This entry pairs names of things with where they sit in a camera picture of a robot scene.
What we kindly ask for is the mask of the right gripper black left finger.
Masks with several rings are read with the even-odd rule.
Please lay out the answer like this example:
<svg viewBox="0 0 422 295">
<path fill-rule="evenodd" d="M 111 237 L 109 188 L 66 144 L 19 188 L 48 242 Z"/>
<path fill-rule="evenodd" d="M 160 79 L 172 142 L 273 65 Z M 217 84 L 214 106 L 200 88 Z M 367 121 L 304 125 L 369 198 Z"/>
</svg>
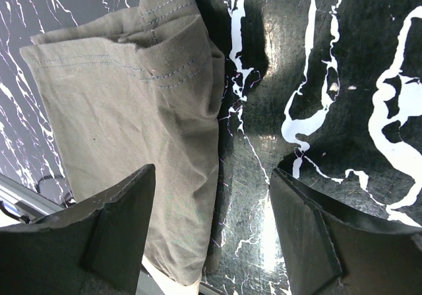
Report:
<svg viewBox="0 0 422 295">
<path fill-rule="evenodd" d="M 156 169 L 67 209 L 1 229 L 2 294 L 135 294 Z"/>
</svg>

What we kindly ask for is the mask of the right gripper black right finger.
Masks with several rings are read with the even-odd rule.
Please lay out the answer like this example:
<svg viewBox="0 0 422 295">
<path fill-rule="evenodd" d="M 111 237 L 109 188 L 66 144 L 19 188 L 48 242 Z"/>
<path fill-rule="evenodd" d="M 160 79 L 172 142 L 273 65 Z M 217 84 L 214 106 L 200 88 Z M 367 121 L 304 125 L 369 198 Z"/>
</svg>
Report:
<svg viewBox="0 0 422 295">
<path fill-rule="evenodd" d="M 270 200 L 292 294 L 420 294 L 421 229 L 315 191 L 276 168 Z"/>
</svg>

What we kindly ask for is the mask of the grey underwear with cream waistband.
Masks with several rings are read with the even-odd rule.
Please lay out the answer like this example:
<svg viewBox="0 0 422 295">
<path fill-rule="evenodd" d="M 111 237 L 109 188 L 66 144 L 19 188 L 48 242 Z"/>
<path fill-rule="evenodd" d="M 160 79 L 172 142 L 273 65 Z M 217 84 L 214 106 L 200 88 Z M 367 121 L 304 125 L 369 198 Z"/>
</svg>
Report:
<svg viewBox="0 0 422 295">
<path fill-rule="evenodd" d="M 195 0 L 140 0 L 20 49 L 71 191 L 82 201 L 145 164 L 156 190 L 142 264 L 197 294 L 218 185 L 225 57 Z"/>
</svg>

